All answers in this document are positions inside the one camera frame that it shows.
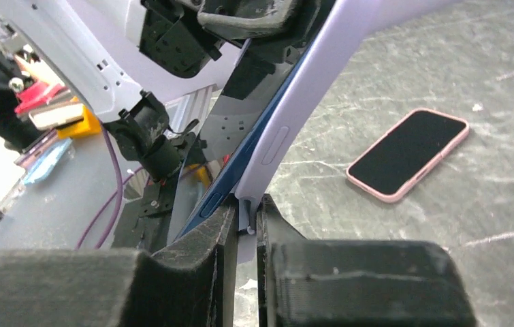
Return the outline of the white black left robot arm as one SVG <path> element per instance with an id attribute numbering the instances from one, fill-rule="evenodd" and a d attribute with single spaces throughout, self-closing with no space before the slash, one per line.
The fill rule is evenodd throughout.
<path id="1" fill-rule="evenodd" d="M 269 38 L 285 32 L 301 1 L 178 1 L 180 22 L 207 55 L 219 41 Z M 168 164 L 168 115 L 113 59 L 67 1 L 0 1 L 0 20 L 36 50 L 106 129 L 128 144 L 125 158 L 140 162 L 155 179 L 176 171 Z"/>

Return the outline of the blue phone black screen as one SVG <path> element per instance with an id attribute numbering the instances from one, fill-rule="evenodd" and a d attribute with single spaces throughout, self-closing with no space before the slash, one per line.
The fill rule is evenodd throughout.
<path id="1" fill-rule="evenodd" d="M 333 5 L 300 1 L 286 31 L 245 41 L 237 66 L 187 153 L 170 222 L 163 224 L 163 245 L 207 220 L 240 180 L 294 69 Z"/>

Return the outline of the lilac phone case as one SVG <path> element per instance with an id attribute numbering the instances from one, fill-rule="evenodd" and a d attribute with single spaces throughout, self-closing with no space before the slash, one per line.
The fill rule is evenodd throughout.
<path id="1" fill-rule="evenodd" d="M 240 201 L 240 212 L 248 219 L 249 233 L 257 231 L 257 209 L 280 162 L 361 42 L 374 32 L 451 3 L 450 0 L 335 2 L 314 42 L 296 65 L 237 184 L 235 196 Z"/>

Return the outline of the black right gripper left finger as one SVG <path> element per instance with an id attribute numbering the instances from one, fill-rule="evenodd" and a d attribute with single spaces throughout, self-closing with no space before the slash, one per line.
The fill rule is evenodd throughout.
<path id="1" fill-rule="evenodd" d="M 238 205 L 154 255 L 0 251 L 0 326 L 231 326 Z"/>

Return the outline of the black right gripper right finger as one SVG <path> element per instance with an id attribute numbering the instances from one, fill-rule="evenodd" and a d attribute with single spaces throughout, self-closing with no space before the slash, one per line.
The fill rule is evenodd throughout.
<path id="1" fill-rule="evenodd" d="M 308 239 L 257 209 L 261 326 L 476 326 L 451 256 L 422 240 Z"/>

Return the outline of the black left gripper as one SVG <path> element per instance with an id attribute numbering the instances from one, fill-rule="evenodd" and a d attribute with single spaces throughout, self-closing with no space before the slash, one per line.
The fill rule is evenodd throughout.
<path id="1" fill-rule="evenodd" d="M 241 39 L 270 37 L 287 29 L 301 2 L 141 1 L 146 8 L 139 51 L 179 78 L 196 76 L 221 48 L 241 48 Z"/>

